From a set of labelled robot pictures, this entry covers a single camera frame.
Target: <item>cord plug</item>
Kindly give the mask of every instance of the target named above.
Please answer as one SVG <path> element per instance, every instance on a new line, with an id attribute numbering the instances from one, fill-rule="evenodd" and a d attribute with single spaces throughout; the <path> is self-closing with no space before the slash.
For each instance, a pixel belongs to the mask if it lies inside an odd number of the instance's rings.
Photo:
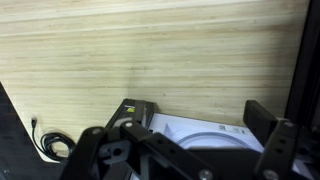
<path id="1" fill-rule="evenodd" d="M 32 128 L 35 128 L 37 125 L 37 118 L 36 117 L 32 117 L 31 118 L 31 126 Z"/>

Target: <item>screw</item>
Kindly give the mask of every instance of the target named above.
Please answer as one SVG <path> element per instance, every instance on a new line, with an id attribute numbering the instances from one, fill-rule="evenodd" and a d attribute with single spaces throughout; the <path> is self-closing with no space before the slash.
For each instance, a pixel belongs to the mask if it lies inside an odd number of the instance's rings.
<path id="1" fill-rule="evenodd" d="M 94 130 L 92 130 L 92 134 L 99 134 L 101 132 L 100 128 L 95 128 Z"/>
<path id="2" fill-rule="evenodd" d="M 288 126 L 288 127 L 293 127 L 294 124 L 292 122 L 285 122 L 284 125 Z"/>
<path id="3" fill-rule="evenodd" d="M 199 178 L 200 180 L 212 180 L 212 172 L 207 169 L 202 169 L 199 172 Z"/>
<path id="4" fill-rule="evenodd" d="M 126 127 L 131 127 L 133 124 L 132 124 L 132 122 L 127 122 L 126 123 Z"/>
<path id="5" fill-rule="evenodd" d="M 267 180 L 278 180 L 279 179 L 279 175 L 275 171 L 270 170 L 270 169 L 264 170 L 263 176 Z"/>

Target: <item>dark floor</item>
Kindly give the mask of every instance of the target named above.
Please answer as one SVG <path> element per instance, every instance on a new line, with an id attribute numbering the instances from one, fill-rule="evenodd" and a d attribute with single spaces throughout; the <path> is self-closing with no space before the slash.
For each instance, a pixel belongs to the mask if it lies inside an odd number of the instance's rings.
<path id="1" fill-rule="evenodd" d="M 62 170 L 40 158 L 0 83 L 0 180 L 56 180 Z"/>

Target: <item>power cord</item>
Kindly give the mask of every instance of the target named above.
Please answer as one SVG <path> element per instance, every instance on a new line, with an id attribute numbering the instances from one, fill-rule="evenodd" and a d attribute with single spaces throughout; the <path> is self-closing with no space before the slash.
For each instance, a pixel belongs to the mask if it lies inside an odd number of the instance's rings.
<path id="1" fill-rule="evenodd" d="M 31 126 L 32 126 L 32 140 L 36 145 L 36 147 L 39 149 L 39 151 L 41 151 L 48 158 L 65 164 L 68 161 L 70 155 L 72 154 L 76 146 L 73 140 L 62 133 L 58 133 L 58 132 L 46 133 L 40 139 L 40 144 L 41 144 L 41 148 L 40 148 L 34 138 L 34 131 L 37 126 L 37 119 L 35 117 L 31 119 Z M 52 145 L 57 142 L 63 143 L 68 147 L 69 153 L 67 157 L 58 156 L 57 152 L 54 152 Z"/>

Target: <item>wood grain panel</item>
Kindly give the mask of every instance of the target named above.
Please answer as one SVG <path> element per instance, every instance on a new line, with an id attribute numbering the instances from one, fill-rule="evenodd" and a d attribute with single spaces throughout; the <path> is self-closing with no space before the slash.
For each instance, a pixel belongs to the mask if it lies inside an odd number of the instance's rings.
<path id="1" fill-rule="evenodd" d="M 242 125 L 247 99 L 283 116 L 307 0 L 4 0 L 0 80 L 30 132 L 77 140 L 123 98 Z"/>

